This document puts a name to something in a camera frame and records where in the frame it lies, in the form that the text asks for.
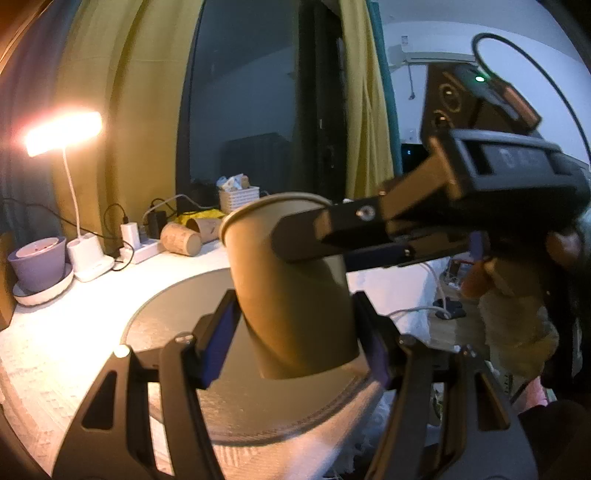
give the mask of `charger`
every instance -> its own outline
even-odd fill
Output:
[[[154,210],[148,213],[147,218],[148,235],[150,238],[160,238],[160,233],[167,223],[166,212],[163,210]]]

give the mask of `teal curtain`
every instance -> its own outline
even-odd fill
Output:
[[[396,99],[394,98],[394,87],[392,86],[392,77],[388,67],[388,56],[386,55],[386,45],[384,43],[384,30],[382,28],[382,16],[379,13],[377,2],[366,0],[369,18],[374,31],[375,49],[378,54],[379,71],[384,84],[384,96],[386,98],[386,111],[388,113],[388,130],[390,132],[390,149],[392,151],[392,161],[394,162],[394,174],[398,177],[402,175],[402,148],[400,143],[400,130],[398,128],[398,114],[396,112]]]

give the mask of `brown paper cup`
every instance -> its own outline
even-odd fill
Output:
[[[175,254],[194,257],[201,250],[201,237],[190,228],[178,223],[167,223],[160,233],[163,247]]]
[[[219,218],[190,218],[187,220],[187,228],[197,232],[204,244],[219,238],[221,224],[222,221]]]
[[[271,248],[280,218],[328,205],[308,193],[270,195],[222,223],[220,239],[265,378],[313,375],[359,355],[342,257],[288,264]]]

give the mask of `bolt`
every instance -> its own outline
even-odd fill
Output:
[[[190,344],[193,341],[193,335],[190,333],[180,334],[174,338],[177,343],[184,343],[185,345]]]
[[[355,215],[361,218],[364,222],[371,222],[375,218],[375,208],[371,205],[364,205],[355,212]]]
[[[117,358],[125,358],[126,356],[129,355],[129,347],[127,345],[117,345],[115,347],[115,349],[113,350],[113,354],[117,357]]]
[[[415,343],[417,343],[417,339],[412,335],[401,335],[398,340],[399,345],[413,346]]]

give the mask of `power strip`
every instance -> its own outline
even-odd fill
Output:
[[[135,252],[129,247],[120,248],[119,255],[122,262],[128,262],[131,258],[131,254],[133,253],[134,256],[131,258],[131,263],[137,265],[138,263],[142,263],[144,260],[155,257],[159,253],[164,252],[164,250],[164,246],[160,240],[148,238],[144,243],[141,244],[141,247],[135,250]]]

